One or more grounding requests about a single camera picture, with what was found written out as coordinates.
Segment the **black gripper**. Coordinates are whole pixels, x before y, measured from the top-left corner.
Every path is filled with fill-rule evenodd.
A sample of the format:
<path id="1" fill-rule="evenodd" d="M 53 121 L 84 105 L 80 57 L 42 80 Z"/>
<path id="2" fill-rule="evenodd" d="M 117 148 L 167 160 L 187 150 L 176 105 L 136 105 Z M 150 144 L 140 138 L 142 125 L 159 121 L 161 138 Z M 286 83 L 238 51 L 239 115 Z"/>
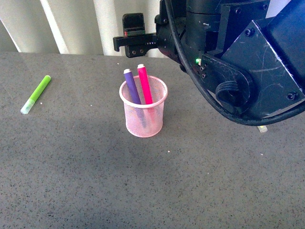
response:
<path id="1" fill-rule="evenodd" d="M 143 13 L 127 13 L 122 16 L 123 35 L 113 38 L 114 50 L 125 47 L 128 58 L 145 56 L 150 49 L 157 48 L 156 33 L 145 34 Z"/>

